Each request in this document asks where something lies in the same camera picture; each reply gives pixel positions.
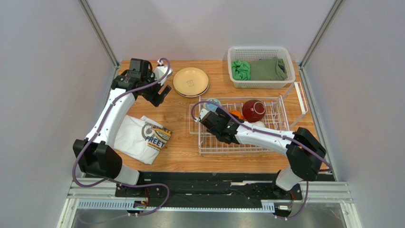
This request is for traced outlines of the cream yellow plate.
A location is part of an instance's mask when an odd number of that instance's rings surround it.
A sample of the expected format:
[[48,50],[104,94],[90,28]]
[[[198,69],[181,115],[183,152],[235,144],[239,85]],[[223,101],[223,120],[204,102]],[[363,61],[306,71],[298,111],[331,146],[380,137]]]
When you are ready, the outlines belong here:
[[179,70],[173,78],[175,90],[185,97],[202,95],[210,85],[207,74],[196,67],[186,67]]

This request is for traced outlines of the white plate teal red rim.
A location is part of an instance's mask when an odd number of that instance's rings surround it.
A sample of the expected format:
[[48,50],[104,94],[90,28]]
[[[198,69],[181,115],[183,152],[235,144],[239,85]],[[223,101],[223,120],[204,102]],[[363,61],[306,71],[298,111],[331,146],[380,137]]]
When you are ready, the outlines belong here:
[[198,97],[203,95],[210,87],[210,81],[190,79],[174,83],[174,88],[178,94],[184,97]]

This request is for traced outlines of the blue butterfly ceramic mug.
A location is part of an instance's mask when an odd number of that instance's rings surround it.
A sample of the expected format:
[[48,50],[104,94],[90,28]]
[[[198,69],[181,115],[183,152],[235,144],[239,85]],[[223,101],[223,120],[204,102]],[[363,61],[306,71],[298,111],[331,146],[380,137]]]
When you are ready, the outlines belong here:
[[221,106],[221,102],[218,99],[209,99],[208,103],[205,103],[203,106],[208,111],[215,112],[218,108],[218,105]]

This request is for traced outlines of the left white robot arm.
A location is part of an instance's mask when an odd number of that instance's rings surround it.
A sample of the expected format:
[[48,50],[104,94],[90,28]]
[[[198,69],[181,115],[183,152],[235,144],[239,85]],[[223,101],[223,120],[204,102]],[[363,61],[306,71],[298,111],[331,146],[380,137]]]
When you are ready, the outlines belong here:
[[170,92],[171,87],[165,85],[173,72],[170,61],[162,57],[157,63],[153,68],[148,60],[132,58],[130,67],[113,79],[107,104],[95,126],[83,140],[77,139],[73,144],[76,160],[72,178],[78,186],[90,188],[106,180],[127,187],[139,184],[140,171],[123,164],[114,144],[126,113],[138,96],[158,107]]

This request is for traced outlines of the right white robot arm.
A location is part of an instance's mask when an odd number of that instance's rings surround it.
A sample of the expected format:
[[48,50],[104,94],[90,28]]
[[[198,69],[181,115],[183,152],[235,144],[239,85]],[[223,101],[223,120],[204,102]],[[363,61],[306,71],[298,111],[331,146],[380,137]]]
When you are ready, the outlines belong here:
[[289,164],[281,170],[273,184],[289,191],[301,181],[315,181],[325,160],[326,149],[306,128],[279,131],[259,127],[218,107],[215,111],[203,108],[195,119],[210,134],[226,144],[247,144],[269,149],[287,157]]

